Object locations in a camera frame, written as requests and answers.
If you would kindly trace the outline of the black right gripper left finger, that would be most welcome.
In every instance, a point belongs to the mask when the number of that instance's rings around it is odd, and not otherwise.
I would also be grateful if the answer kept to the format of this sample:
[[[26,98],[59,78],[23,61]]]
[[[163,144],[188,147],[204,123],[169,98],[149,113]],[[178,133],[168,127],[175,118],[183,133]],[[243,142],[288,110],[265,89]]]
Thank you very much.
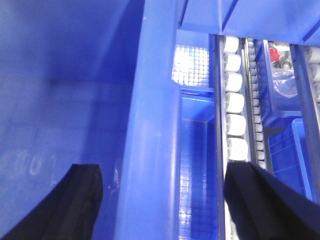
[[[103,199],[97,164],[73,164],[57,186],[2,239],[90,240]]]

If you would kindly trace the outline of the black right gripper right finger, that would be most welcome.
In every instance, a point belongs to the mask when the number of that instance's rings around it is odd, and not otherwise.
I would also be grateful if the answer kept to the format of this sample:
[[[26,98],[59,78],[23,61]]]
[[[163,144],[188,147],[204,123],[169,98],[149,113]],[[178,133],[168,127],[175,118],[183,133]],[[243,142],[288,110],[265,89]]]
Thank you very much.
[[[254,163],[227,164],[224,198],[241,240],[320,238],[320,206]]]

